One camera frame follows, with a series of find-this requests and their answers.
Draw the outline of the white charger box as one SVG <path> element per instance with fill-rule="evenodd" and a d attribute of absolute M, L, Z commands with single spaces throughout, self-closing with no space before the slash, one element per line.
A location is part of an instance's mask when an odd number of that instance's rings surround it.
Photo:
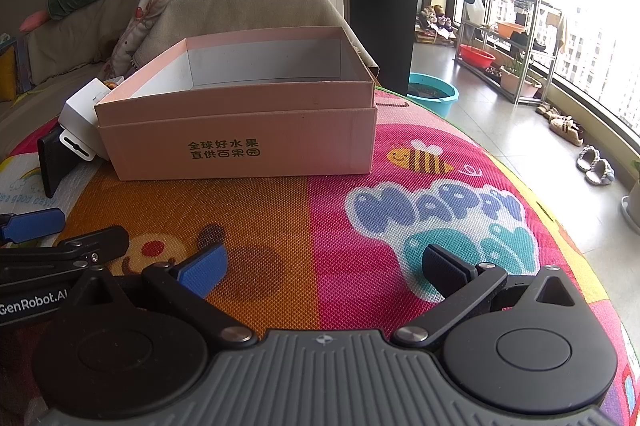
<path fill-rule="evenodd" d="M 58 118 L 62 127 L 60 142 L 86 162 L 96 157 L 108 160 L 99 134 L 96 105 L 110 92 L 104 82 L 94 78 L 65 101 Z"/>

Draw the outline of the colourful cartoon play mat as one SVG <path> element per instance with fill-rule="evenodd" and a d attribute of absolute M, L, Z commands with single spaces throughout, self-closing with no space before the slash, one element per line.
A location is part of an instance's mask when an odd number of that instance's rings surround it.
<path fill-rule="evenodd" d="M 462 131 L 380 91 L 371 171 L 363 176 L 122 182 L 107 163 L 78 166 L 46 198 L 35 142 L 1 166 L 1 208 L 54 206 L 64 238 L 112 224 L 130 245 L 112 263 L 135 274 L 222 241 L 227 275 L 209 295 L 255 331 L 378 328 L 390 333 L 433 307 L 422 273 L 436 243 L 471 264 L 514 274 L 561 267 L 612 340 L 618 359 L 603 411 L 639 420 L 639 363 L 608 294 L 556 219 L 506 166 Z"/>

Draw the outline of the beige sofa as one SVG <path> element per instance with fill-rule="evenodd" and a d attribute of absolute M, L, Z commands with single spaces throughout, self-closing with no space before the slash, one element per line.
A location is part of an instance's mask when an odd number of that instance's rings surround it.
<path fill-rule="evenodd" d="M 179 40 L 282 26 L 340 26 L 329 0 L 96 0 L 21 37 L 29 88 L 1 105 L 1 155 L 60 114 L 67 97 L 97 77 L 142 68 Z"/>

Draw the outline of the yellow cushion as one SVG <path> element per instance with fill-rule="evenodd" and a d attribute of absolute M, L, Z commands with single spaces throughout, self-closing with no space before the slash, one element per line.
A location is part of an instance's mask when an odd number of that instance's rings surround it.
<path fill-rule="evenodd" d="M 0 56 L 0 101 L 10 102 L 17 97 L 15 51 L 10 47 Z"/>

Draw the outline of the teal plastic basin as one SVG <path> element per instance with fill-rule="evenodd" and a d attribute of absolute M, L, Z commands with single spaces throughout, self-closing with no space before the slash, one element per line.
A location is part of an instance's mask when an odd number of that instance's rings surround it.
<path fill-rule="evenodd" d="M 459 99 L 459 91 L 449 82 L 422 73 L 409 75 L 407 97 L 432 112 L 447 118 Z"/>

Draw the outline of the pink cardboard box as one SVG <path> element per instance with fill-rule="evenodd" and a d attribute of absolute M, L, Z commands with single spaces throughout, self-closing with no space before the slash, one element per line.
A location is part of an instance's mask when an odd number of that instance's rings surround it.
<path fill-rule="evenodd" d="M 119 179 L 370 172 L 374 80 L 339 27 L 183 39 L 96 105 Z"/>

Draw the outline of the red plastic basin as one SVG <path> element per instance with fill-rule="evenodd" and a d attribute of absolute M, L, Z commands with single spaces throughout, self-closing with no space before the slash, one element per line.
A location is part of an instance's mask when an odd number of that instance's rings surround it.
<path fill-rule="evenodd" d="M 481 68 L 482 70 L 491 66 L 496 60 L 496 57 L 493 54 L 480 48 L 465 44 L 460 45 L 459 54 L 460 58 L 466 64 L 475 66 L 476 68 Z"/>

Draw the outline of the metal balcony shelf rack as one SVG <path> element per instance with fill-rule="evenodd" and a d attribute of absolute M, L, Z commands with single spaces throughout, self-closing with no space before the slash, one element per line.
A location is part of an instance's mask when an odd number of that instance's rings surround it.
<path fill-rule="evenodd" d="M 462 0 L 454 60 L 511 103 L 540 105 L 565 41 L 565 16 L 548 0 Z M 496 60 L 484 70 L 466 64 L 461 44 Z"/>

